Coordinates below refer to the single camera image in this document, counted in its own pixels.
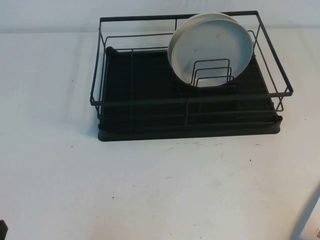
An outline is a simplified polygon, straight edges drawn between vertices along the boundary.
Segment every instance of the white plate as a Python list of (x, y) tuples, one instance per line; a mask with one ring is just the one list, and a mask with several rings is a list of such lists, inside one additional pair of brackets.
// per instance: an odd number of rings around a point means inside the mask
[(238, 23), (236, 20), (234, 20), (232, 17), (225, 15), (223, 13), (204, 13), (204, 14), (197, 14), (192, 17), (190, 17), (187, 21), (182, 23), (174, 32), (169, 46), (168, 46), (168, 60), (171, 64), (171, 55), (172, 51), (174, 49), (174, 46), (178, 39), (181, 37), (182, 34), (184, 34), (185, 31), (187, 31), (189, 28), (193, 27), (196, 24), (208, 21), (208, 20), (217, 20), (217, 19), (225, 19), (230, 20), (235, 23)]
[(197, 62), (195, 66), (195, 70), (220, 68), (196, 72), (196, 83), (198, 78), (221, 76), (200, 79), (197, 83), (200, 88), (215, 87), (226, 83), (228, 66), (232, 69), (231, 75), (237, 77), (249, 64), (252, 53), (251, 37), (241, 25), (226, 19), (207, 20), (189, 28), (179, 37), (173, 47), (171, 66), (182, 81), (190, 84), (196, 61), (215, 60)]

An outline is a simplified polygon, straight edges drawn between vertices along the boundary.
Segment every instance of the black metal wire frame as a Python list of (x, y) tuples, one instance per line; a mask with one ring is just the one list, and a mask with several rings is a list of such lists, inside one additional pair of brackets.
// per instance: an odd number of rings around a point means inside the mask
[[(154, 15), (154, 16), (121, 16), (121, 17), (102, 17), (100, 18), (99, 22), (99, 35), (98, 35), (98, 45), (97, 45), (97, 53), (96, 53), (96, 60), (95, 60), (95, 67), (94, 67), (94, 73), (93, 73), (93, 81), (91, 86), (91, 92), (90, 92), (90, 104), (94, 106), (97, 110), (97, 117), (100, 118), (100, 107), (120, 107), (120, 106), (131, 106), (131, 109), (133, 106), (144, 106), (144, 105), (159, 105), (159, 104), (186, 104), (186, 118), (185, 118), (185, 125), (187, 126), (188, 121), (188, 105), (189, 103), (209, 103), (209, 102), (223, 102), (223, 101), (241, 101), (241, 100), (256, 100), (256, 99), (270, 99), (270, 98), (278, 98), (279, 103), (276, 107), (276, 111), (281, 112), (284, 110), (282, 100), (284, 97), (291, 96), (294, 92), (289, 79), (285, 73), (285, 70), (283, 69), (280, 60), (276, 54), (276, 51), (271, 43), (271, 40), (268, 36), (268, 33), (266, 31), (266, 28), (260, 18), (260, 15), (258, 11), (234, 11), (234, 12), (223, 12), (226, 15), (229, 16), (256, 16), (259, 26), (257, 33), (255, 34), (253, 31), (249, 30), (248, 32), (252, 33), (254, 36), (254, 43), (253, 48), (257, 45), (258, 49), (261, 53), (263, 62), (267, 68), (268, 74), (270, 76), (272, 85), (275, 89), (274, 93), (263, 93), (263, 94), (248, 94), (248, 95), (241, 95), (241, 94), (233, 94), (233, 95), (223, 95), (223, 96), (210, 96), (210, 97), (192, 97), (192, 98), (172, 98), (172, 99), (152, 99), (152, 100), (133, 100), (132, 99), (132, 93), (131, 93), (131, 100), (126, 101), (118, 101), (118, 102), (103, 102), (102, 101), (102, 87), (103, 87), (103, 81), (104, 81), (104, 75), (108, 71), (105, 67), (105, 61), (108, 62), (107, 56), (107, 40), (110, 38), (134, 38), (134, 37), (148, 37), (148, 36), (161, 36), (161, 35), (172, 35), (173, 32), (168, 33), (156, 33), (156, 34), (140, 34), (140, 35), (120, 35), (120, 36), (107, 36), (104, 40), (102, 33), (101, 33), (101, 27), (103, 22), (123, 22), (123, 21), (154, 21), (154, 20), (174, 20), (174, 30), (177, 29), (177, 21), (181, 19), (188, 19), (195, 14), (183, 14), (183, 15)], [(265, 39), (267, 41), (267, 44), (271, 50), (271, 53), (273, 55), (273, 58), (279, 68), (279, 71), (284, 79), (284, 82), (286, 84), (286, 89), (284, 92), (279, 92), (276, 84), (271, 76), (270, 70), (268, 68), (268, 65), (266, 63), (265, 57), (262, 53), (262, 50), (260, 48), (260, 45), (258, 43), (258, 34), (262, 30)], [(100, 88), (99, 88), (99, 98), (98, 101), (94, 98), (94, 90), (95, 90), (95, 84), (96, 84), (96, 77), (97, 77), (97, 69), (98, 69), (98, 62), (99, 62), (99, 53), (100, 53), (100, 44), (103, 44), (104, 48), (104, 54), (102, 58), (102, 72), (101, 72), (101, 79), (100, 79)], [(140, 47), (140, 48), (120, 48), (117, 49), (118, 51), (131, 51), (131, 60), (133, 61), (133, 52), (135, 51), (166, 51), (167, 46), (156, 46), (156, 47)], [(204, 68), (197, 69), (195, 71), (195, 66), (197, 62), (201, 62), (203, 60), (196, 61), (193, 66), (193, 73), (192, 73), (192, 79), (190, 84), (195, 84), (195, 81), (198, 84), (198, 81), (200, 81), (203, 78), (198, 78), (196, 80), (196, 73), (197, 71), (206, 70)], [(217, 61), (217, 59), (209, 59), (205, 61)], [(231, 80), (233, 76), (231, 76), (231, 68), (230, 68), (230, 61), (228, 63), (228, 69), (227, 76), (224, 76)], [(132, 83), (132, 75), (133, 74), (133, 67), (131, 69), (131, 85)]]
[[(216, 61), (227, 61), (228, 65), (227, 66), (220, 66), (220, 67), (206, 67), (206, 68), (197, 68), (196, 69), (196, 64), (197, 63), (203, 63), (203, 62), (216, 62)], [(196, 80), (196, 75), (198, 71), (204, 71), (204, 70), (217, 70), (217, 69), (227, 69), (227, 74), (226, 76), (211, 76), (211, 77), (199, 77)], [(198, 82), (199, 80), (203, 80), (203, 79), (217, 79), (217, 78), (226, 78), (226, 82), (229, 82), (232, 79), (234, 79), (234, 76), (231, 75), (232, 73), (232, 69), (230, 67), (230, 59), (228, 58), (220, 58), (220, 59), (207, 59), (207, 60), (197, 60), (194, 62), (193, 64), (193, 70), (192, 70), (192, 76), (191, 76), (191, 82), (189, 83), (189, 85), (198, 86)]]

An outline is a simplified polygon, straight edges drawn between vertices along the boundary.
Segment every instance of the black dish rack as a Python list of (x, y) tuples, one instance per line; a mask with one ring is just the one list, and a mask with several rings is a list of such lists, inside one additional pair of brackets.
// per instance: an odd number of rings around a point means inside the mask
[[(192, 17), (186, 15), (102, 17), (99, 24), (98, 47), (90, 104), (95, 106), (99, 119), (98, 138), (101, 141), (197, 138), (235, 135), (276, 134), (280, 131), (283, 97), (291, 96), (293, 88), (277, 57), (267, 31), (257, 11), (224, 12), (229, 16), (255, 16), (257, 31), (252, 34), (253, 55), (247, 68), (236, 78), (232, 76), (228, 59), (200, 59), (197, 62), (225, 61), (225, 84), (217, 87), (196, 87), (201, 71), (194, 63), (192, 80), (186, 84), (175, 75), (166, 46), (114, 49), (108, 39), (143, 38), (172, 35), (177, 22)], [(170, 33), (124, 34), (106, 38), (102, 23), (123, 21), (171, 20)], [(284, 91), (279, 91), (267, 65), (258, 34), (262, 31)], [(261, 65), (267, 74), (261, 71)], [(98, 65), (101, 74), (98, 77)], [(269, 80), (274, 92), (265, 81)]]

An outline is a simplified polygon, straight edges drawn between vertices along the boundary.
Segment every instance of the black plastic drip tray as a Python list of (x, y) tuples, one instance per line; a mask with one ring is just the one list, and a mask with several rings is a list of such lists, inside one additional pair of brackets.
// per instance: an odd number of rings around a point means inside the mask
[(102, 141), (280, 131), (282, 117), (277, 115), (269, 98), (188, 101), (199, 97), (267, 94), (254, 55), (241, 75), (210, 88), (197, 88), (178, 79), (168, 62), (167, 51), (120, 52), (108, 47), (105, 69), (102, 101), (118, 105), (101, 107), (99, 139)]

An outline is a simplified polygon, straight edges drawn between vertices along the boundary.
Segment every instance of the white wall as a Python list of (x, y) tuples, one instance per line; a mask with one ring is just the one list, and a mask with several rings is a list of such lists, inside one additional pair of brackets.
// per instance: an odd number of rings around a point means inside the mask
[(267, 26), (320, 26), (320, 0), (1, 0), (0, 33), (93, 31), (100, 17), (258, 10)]

